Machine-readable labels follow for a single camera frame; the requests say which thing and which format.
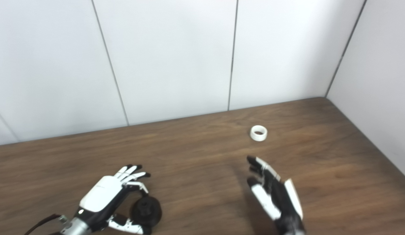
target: white wall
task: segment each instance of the white wall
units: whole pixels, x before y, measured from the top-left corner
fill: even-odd
[[[7,143],[15,143],[18,140],[7,127],[3,119],[0,118],[0,145]]]
[[[131,125],[227,111],[236,0],[94,0]]]
[[[240,0],[230,109],[324,96],[362,0]]]
[[[0,1],[0,114],[23,141],[127,125],[91,1]]]
[[[362,0],[94,3],[0,1],[0,144],[323,96]]]
[[[405,174],[405,0],[370,0],[328,98]]]

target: white ring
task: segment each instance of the white ring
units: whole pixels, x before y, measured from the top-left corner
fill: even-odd
[[[268,130],[263,126],[253,126],[251,128],[251,138],[255,141],[264,141],[267,138]]]

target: black cable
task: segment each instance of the black cable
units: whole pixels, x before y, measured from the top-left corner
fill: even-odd
[[[45,224],[51,220],[57,219],[60,216],[61,216],[60,214],[52,214],[51,216],[40,220],[40,222],[38,222],[35,226],[33,226],[30,230],[28,230],[24,235],[29,235],[32,231],[34,231],[34,229],[37,229],[37,227],[42,226],[43,224]]]

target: wooden table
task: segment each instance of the wooden table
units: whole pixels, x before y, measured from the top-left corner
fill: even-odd
[[[268,128],[264,142],[250,139],[253,125]],[[246,185],[248,154],[292,177],[309,234],[405,234],[405,177],[325,98],[0,146],[0,234],[71,217],[97,180],[130,163],[152,173],[143,182],[164,213],[155,235],[276,234]]]

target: robotic hand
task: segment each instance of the robotic hand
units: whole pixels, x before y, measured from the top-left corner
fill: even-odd
[[[261,177],[249,177],[248,184],[280,235],[305,235],[303,211],[292,180],[281,183],[274,169],[258,157],[248,156],[247,160],[249,170]]]
[[[134,171],[141,165],[127,165],[114,176],[104,176],[80,201],[74,218],[64,229],[62,235],[88,235],[92,232],[111,227],[124,232],[150,235],[151,226],[156,225],[162,217],[159,202],[148,196],[149,191],[143,183],[136,180],[150,177],[149,173]],[[142,198],[131,210],[131,220],[123,215],[114,214],[117,207],[131,192],[140,191]]]

